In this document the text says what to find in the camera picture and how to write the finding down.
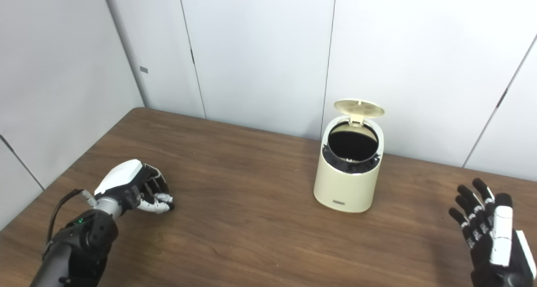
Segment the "white and black right hand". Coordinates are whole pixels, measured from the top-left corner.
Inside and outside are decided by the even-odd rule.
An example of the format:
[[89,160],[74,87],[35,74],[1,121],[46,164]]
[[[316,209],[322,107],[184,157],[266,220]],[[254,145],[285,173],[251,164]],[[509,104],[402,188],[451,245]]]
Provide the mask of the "white and black right hand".
[[536,262],[525,233],[514,228],[514,205],[510,194],[494,194],[481,179],[472,180],[474,190],[457,187],[449,215],[457,222],[472,262],[474,287],[533,287]]

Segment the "white and black left hand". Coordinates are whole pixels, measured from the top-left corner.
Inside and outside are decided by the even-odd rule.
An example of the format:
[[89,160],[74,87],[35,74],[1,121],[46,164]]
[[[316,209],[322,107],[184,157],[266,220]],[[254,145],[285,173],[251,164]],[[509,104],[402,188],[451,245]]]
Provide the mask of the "white and black left hand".
[[94,197],[94,208],[114,220],[129,210],[161,214],[175,208],[161,171],[139,159],[130,159],[111,169],[94,191]]

